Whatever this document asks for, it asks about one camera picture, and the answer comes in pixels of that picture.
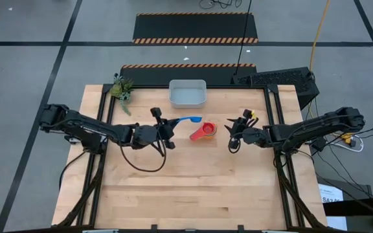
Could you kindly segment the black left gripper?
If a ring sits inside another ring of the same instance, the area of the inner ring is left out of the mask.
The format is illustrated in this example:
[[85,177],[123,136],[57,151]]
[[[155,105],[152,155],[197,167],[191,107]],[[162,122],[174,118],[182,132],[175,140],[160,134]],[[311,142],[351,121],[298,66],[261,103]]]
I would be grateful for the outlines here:
[[171,138],[174,136],[174,129],[178,125],[180,119],[175,118],[168,120],[161,118],[162,113],[159,107],[153,107],[150,111],[157,121],[155,127],[157,128],[158,135],[160,136],[160,139],[163,140],[165,147],[168,149],[174,149],[175,144],[171,141]]

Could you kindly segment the small blue measuring cup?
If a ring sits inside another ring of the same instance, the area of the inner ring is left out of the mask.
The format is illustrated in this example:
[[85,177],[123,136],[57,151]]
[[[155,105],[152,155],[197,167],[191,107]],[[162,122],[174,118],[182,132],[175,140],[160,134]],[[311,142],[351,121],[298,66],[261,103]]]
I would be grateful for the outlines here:
[[202,121],[202,117],[200,116],[185,116],[185,117],[181,117],[179,118],[177,121],[180,122],[180,121],[183,121],[183,120],[189,120],[193,123],[199,123]]

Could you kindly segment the white paper sign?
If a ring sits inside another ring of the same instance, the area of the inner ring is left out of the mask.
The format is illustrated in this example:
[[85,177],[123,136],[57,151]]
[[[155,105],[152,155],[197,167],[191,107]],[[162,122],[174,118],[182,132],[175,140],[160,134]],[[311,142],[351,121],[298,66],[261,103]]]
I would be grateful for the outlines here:
[[[325,184],[319,184],[319,190],[321,193],[322,203],[332,203],[343,201],[343,192],[334,187]],[[339,230],[347,231],[347,222],[345,217],[340,216],[326,216],[328,226]]]

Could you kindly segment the black hazard-striped floor mat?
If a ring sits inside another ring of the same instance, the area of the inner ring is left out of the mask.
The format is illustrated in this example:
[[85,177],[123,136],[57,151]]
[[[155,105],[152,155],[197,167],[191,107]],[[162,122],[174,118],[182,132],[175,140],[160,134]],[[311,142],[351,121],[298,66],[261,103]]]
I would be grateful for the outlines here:
[[207,85],[230,85],[234,74],[256,72],[253,63],[171,63],[123,65],[120,75],[135,85],[168,85],[171,80],[205,80]]
[[139,45],[258,43],[254,15],[246,12],[140,13],[132,42]]

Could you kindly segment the grey plastic basket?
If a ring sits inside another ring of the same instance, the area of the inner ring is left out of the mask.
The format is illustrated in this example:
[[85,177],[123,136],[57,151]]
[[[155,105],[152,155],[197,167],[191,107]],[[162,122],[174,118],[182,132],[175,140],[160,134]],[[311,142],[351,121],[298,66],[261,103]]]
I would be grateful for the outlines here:
[[173,108],[202,108],[207,101],[207,83],[205,80],[171,80],[168,99]]

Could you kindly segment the black computer case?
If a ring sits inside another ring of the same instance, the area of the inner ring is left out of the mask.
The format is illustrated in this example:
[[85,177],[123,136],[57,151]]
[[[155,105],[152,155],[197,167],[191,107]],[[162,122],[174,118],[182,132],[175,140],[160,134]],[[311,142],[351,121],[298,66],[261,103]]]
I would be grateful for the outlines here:
[[293,85],[301,109],[304,109],[320,93],[313,80],[313,73],[307,67],[237,74],[232,76],[231,84],[248,87]]

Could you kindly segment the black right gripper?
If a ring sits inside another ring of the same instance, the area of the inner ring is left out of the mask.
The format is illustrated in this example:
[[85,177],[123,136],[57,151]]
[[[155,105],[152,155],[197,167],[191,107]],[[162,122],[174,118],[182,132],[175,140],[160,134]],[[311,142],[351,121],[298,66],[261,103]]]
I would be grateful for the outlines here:
[[229,132],[231,138],[231,147],[238,148],[240,147],[243,131],[249,127],[249,122],[252,122],[251,110],[245,109],[243,112],[243,117],[238,117],[236,119],[228,118],[228,121],[233,123],[233,126],[224,125],[224,127]]

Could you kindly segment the artificial succulent plant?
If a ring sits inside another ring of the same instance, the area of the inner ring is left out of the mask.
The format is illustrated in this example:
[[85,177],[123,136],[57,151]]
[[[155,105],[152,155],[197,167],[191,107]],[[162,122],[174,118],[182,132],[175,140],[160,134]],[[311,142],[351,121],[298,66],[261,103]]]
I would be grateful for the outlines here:
[[115,97],[125,112],[125,114],[131,116],[131,112],[128,109],[128,104],[131,103],[131,92],[133,91],[133,80],[125,78],[118,73],[113,75],[113,87],[110,89],[111,96]]

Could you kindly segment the red measuring cup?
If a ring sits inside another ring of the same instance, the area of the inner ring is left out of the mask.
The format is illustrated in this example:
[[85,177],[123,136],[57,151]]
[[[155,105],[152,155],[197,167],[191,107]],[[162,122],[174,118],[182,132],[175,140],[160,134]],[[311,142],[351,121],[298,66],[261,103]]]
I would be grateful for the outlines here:
[[204,122],[200,128],[198,128],[195,132],[193,132],[193,134],[189,136],[189,139],[192,141],[204,139],[204,136],[208,134],[212,128],[217,128],[217,125],[212,122]]

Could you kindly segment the black cart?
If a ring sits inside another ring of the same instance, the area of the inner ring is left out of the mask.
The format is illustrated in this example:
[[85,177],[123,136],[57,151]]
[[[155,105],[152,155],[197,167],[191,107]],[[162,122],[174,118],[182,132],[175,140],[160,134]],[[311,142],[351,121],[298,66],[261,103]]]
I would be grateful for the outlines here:
[[347,231],[373,233],[373,193],[369,185],[323,178],[318,182],[343,192],[343,201],[323,204],[325,216],[345,217]]

